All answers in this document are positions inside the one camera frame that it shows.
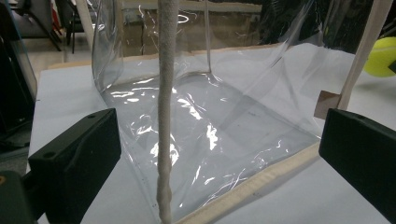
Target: yellow ball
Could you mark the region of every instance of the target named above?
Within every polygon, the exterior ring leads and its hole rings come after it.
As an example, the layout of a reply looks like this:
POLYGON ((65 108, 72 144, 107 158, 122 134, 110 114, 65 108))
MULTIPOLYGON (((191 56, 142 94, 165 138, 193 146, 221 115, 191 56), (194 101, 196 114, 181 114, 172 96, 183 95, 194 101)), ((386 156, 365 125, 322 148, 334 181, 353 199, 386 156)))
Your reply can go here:
POLYGON ((393 77, 396 74, 388 68, 396 61, 396 37, 385 37, 375 42, 364 71, 374 77, 393 77))

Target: white table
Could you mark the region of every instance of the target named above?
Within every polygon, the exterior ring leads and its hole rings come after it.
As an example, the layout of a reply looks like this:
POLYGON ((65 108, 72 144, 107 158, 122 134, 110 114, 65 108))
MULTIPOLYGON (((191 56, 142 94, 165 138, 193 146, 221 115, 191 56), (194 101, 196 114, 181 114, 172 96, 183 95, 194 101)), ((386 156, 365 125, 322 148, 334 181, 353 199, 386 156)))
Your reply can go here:
MULTIPOLYGON (((396 77, 362 74, 349 110, 396 130, 395 87, 396 77)), ((43 71, 29 154, 78 120, 105 108, 92 83, 90 66, 43 71)), ((127 163, 121 157, 82 223, 153 222, 127 163)), ((323 159, 277 183, 276 188, 263 192, 266 196, 261 200, 236 210, 219 223, 388 223, 323 159)))

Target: floor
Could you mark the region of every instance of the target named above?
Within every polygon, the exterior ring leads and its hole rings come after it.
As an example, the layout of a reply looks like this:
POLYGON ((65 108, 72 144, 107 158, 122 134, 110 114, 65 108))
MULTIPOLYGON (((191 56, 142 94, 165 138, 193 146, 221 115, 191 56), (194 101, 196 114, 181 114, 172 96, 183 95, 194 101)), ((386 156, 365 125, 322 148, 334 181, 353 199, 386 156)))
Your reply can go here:
MULTIPOLYGON (((62 51, 58 51, 49 39, 23 40, 37 83, 39 83, 41 71, 47 70, 53 64, 87 61, 92 58, 84 33, 76 34, 74 54, 71 44, 66 45, 65 36, 60 36, 60 38, 63 41, 59 43, 62 51)), ((32 123, 27 123, 15 133, 7 136, 9 145, 0 145, 0 171, 11 170, 20 175, 26 173, 31 131, 32 123)))

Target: tennis ball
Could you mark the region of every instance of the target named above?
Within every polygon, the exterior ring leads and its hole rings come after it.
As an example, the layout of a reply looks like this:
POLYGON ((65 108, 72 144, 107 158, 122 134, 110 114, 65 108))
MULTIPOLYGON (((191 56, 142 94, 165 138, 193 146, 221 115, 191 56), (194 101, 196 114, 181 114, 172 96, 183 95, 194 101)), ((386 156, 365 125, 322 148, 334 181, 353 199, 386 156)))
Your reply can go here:
POLYGON ((385 37, 375 42, 364 71, 374 77, 393 77, 389 66, 396 61, 396 37, 385 37))

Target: clear plastic bag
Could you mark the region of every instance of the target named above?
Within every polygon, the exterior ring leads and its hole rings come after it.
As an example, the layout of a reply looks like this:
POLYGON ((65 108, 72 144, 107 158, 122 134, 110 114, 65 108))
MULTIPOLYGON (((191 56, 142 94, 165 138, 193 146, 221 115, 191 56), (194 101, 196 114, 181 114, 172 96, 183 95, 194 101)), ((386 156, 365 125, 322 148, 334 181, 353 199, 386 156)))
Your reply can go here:
MULTIPOLYGON (((205 3, 180 1, 171 103, 174 221, 320 140, 318 97, 341 92, 373 1, 205 3)), ((155 216, 156 6, 102 1, 92 64, 97 89, 117 108, 123 155, 155 216)))

